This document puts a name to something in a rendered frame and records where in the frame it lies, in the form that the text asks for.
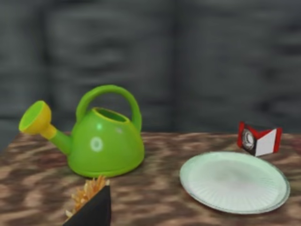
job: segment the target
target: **table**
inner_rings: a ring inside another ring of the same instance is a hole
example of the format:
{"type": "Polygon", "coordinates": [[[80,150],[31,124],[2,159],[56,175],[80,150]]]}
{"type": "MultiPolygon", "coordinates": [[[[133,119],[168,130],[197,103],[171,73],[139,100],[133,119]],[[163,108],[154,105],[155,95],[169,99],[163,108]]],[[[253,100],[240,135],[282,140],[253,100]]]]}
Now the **table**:
{"type": "MultiPolygon", "coordinates": [[[[261,215],[218,212],[190,198],[179,170],[208,151],[243,152],[235,135],[143,133],[146,158],[136,170],[111,181],[112,226],[300,226],[301,136],[283,135],[280,151],[262,158],[280,168],[291,184],[281,208],[261,215]]],[[[82,178],[65,157],[39,136],[19,135],[0,156],[0,226],[61,226],[64,210],[82,178]]]]}

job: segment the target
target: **small red and white box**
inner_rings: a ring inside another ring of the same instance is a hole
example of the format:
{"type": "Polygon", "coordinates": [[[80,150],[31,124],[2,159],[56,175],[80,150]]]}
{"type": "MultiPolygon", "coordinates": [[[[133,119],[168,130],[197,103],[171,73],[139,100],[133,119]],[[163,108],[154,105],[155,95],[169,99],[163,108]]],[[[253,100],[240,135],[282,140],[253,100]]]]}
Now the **small red and white box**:
{"type": "Polygon", "coordinates": [[[281,134],[282,128],[267,129],[241,121],[237,145],[254,156],[276,153],[279,150],[281,134]]]}

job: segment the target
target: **gray wall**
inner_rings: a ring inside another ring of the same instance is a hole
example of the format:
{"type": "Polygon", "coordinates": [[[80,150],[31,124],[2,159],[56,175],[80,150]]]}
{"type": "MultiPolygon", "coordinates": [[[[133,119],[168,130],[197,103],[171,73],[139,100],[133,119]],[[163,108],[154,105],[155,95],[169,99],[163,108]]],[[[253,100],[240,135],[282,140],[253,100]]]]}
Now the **gray wall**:
{"type": "MultiPolygon", "coordinates": [[[[144,131],[236,132],[248,120],[300,132],[299,5],[0,0],[1,134],[37,99],[70,130],[81,96],[108,83],[136,96],[144,131]]],[[[113,94],[94,105],[130,116],[113,94]]]]}

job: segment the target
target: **plate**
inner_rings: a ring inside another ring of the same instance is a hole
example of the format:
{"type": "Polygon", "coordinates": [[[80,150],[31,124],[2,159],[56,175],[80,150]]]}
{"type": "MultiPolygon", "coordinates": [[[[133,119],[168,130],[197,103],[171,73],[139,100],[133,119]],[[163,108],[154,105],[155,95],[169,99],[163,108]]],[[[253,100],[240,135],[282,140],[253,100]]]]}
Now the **plate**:
{"type": "Polygon", "coordinates": [[[290,194],[290,185],[278,168],[244,153],[197,155],[181,167],[180,181],[200,203],[235,214],[275,210],[290,194]]]}

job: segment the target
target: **watering can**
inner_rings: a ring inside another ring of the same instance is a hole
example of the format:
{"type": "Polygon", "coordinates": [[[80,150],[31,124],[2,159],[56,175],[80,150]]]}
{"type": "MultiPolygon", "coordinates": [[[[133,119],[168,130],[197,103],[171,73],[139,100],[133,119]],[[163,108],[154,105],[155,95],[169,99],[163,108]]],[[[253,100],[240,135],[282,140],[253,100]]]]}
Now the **watering can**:
{"type": "Polygon", "coordinates": [[[42,100],[27,109],[19,130],[41,134],[67,156],[68,165],[75,173],[95,178],[121,175],[140,165],[144,159],[141,126],[139,106],[133,95],[122,87],[104,85],[87,92],[80,100],[70,136],[51,124],[51,110],[42,100]],[[131,105],[132,119],[105,108],[87,110],[90,102],[104,93],[117,93],[126,98],[131,105]]]}

